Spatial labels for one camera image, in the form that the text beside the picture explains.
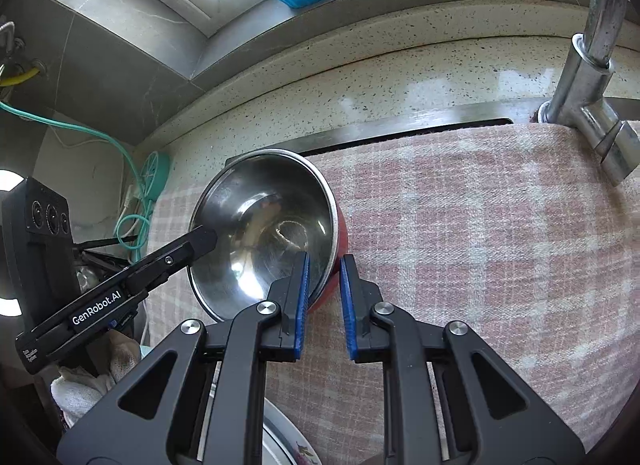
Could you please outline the red steel bowl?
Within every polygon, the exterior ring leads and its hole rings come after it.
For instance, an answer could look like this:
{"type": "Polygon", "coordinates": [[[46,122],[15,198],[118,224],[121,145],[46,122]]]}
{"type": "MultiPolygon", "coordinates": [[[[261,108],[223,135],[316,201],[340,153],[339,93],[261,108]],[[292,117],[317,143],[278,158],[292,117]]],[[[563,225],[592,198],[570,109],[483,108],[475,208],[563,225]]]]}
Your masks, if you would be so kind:
{"type": "Polygon", "coordinates": [[[310,257],[309,308],[338,284],[347,226],[328,181],[303,156],[265,148],[236,158],[206,185],[190,225],[217,234],[216,248],[189,269],[192,291],[216,321],[267,297],[290,275],[299,251],[310,257]]]}

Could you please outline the chrome kitchen faucet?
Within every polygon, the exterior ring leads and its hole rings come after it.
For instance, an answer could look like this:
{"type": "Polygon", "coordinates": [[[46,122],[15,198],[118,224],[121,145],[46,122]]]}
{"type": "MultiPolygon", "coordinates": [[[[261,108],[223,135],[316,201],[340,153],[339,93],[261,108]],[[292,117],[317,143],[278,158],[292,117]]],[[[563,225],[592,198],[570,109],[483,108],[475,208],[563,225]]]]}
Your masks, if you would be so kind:
{"type": "Polygon", "coordinates": [[[606,102],[614,74],[612,54],[626,15],[627,0],[590,0],[586,28],[572,37],[570,52],[552,99],[537,112],[541,124],[578,130],[612,185],[639,166],[639,136],[606,102]]]}

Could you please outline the white rag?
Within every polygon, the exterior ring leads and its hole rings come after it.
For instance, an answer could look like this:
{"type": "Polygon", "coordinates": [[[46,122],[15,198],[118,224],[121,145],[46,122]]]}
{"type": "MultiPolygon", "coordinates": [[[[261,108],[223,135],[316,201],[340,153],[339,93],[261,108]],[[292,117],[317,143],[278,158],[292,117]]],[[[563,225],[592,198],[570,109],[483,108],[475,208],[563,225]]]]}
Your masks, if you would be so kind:
{"type": "Polygon", "coordinates": [[[68,428],[73,427],[142,359],[140,344],[123,333],[109,331],[94,344],[104,373],[93,375],[85,367],[58,366],[50,393],[68,428]]]}

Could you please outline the pink checked cloth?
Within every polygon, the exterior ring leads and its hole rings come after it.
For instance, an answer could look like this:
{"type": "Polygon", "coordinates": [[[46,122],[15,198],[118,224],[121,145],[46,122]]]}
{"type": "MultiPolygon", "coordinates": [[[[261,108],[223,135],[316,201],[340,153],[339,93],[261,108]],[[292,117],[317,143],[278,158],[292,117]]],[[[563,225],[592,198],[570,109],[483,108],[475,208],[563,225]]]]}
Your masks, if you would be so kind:
{"type": "MultiPolygon", "coordinates": [[[[613,186],[576,130],[458,129],[308,157],[360,277],[417,320],[468,323],[587,452],[639,380],[639,167],[613,186]]],[[[267,398],[322,464],[383,451],[380,364],[348,359],[340,291],[267,398]]]]}

